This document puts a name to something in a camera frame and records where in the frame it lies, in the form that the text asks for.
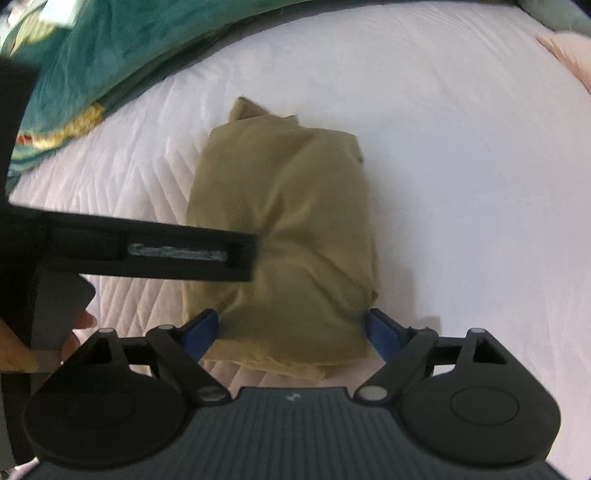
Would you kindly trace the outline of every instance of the teal velvet blanket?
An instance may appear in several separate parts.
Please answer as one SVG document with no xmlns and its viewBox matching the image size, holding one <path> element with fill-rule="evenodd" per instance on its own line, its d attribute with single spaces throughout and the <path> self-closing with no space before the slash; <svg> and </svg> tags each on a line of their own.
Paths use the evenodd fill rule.
<svg viewBox="0 0 591 480">
<path fill-rule="evenodd" d="M 42 7 L 28 14 L 2 46 L 3 56 L 40 69 L 9 184 L 178 70 L 178 58 L 199 56 L 243 19 L 305 1 L 88 0 L 72 30 L 43 23 Z"/>
</svg>

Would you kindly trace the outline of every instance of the folded khaki clothing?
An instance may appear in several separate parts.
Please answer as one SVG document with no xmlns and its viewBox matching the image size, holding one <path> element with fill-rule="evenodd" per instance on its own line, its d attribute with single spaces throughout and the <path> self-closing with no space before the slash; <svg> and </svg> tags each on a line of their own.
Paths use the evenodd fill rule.
<svg viewBox="0 0 591 480">
<path fill-rule="evenodd" d="M 377 297 L 368 184 L 353 135 L 299 126 L 239 98 L 201 153 L 187 224 L 253 233 L 250 283 L 185 282 L 185 321 L 206 308 L 206 355 L 321 380 L 365 357 Z"/>
</svg>

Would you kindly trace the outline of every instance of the white bed sheet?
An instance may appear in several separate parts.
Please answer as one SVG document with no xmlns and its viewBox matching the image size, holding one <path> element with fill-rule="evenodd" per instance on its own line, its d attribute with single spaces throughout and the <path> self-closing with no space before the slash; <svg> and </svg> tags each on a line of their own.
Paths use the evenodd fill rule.
<svg viewBox="0 0 591 480">
<path fill-rule="evenodd" d="M 239 95 L 358 136 L 378 306 L 462 336 L 489 329 L 555 395 L 550 460 L 591 475 L 591 98 L 518 8 L 423 3 L 303 18 L 169 77 L 25 176 L 12 200 L 182 223 L 209 132 Z M 180 323 L 175 281 L 94 278 L 102 326 Z M 354 387 L 376 356 L 327 384 Z M 301 384 L 231 365 L 244 384 Z"/>
</svg>

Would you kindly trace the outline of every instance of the pink fabric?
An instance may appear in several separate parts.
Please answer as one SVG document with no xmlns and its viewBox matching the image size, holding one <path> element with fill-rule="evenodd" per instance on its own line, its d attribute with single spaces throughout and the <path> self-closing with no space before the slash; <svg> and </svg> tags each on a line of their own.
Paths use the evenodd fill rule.
<svg viewBox="0 0 591 480">
<path fill-rule="evenodd" d="M 591 93 L 591 38 L 574 32 L 540 34 L 537 38 Z"/>
</svg>

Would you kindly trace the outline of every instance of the human hand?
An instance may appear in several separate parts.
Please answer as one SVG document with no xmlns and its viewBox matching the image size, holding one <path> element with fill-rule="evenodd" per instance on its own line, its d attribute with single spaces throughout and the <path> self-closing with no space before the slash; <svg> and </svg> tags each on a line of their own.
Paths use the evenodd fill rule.
<svg viewBox="0 0 591 480">
<path fill-rule="evenodd" d="M 88 312 L 82 312 L 74 322 L 74 329 L 96 326 L 96 319 Z M 72 333 L 61 349 L 61 360 L 66 361 L 80 346 L 78 337 Z M 37 359 L 31 350 L 22 343 L 15 333 L 0 319 L 0 371 L 28 372 L 38 370 Z"/>
</svg>

